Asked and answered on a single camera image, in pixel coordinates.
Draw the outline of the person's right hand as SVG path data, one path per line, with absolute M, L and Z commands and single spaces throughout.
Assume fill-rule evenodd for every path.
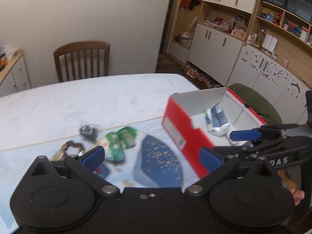
M 295 206 L 305 198 L 304 191 L 298 188 L 297 183 L 289 176 L 286 170 L 278 170 L 278 175 L 282 178 L 290 193 L 293 195 Z

